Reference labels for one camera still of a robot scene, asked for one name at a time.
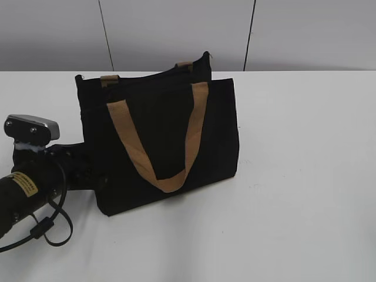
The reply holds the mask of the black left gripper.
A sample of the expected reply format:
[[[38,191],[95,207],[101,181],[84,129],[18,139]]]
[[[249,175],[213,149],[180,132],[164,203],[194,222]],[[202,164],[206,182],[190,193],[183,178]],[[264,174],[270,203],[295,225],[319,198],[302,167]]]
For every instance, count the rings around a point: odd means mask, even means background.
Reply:
[[[92,164],[83,143],[50,147],[14,143],[12,194],[61,194],[103,189],[103,174]]]

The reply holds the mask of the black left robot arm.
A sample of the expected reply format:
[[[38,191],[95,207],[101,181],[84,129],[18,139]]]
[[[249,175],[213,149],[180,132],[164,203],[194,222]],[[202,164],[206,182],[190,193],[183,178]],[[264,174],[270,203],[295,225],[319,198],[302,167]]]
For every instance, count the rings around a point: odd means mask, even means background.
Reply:
[[[1,236],[64,190],[96,191],[106,184],[83,143],[38,152],[15,149],[13,161],[11,173],[1,178]]]

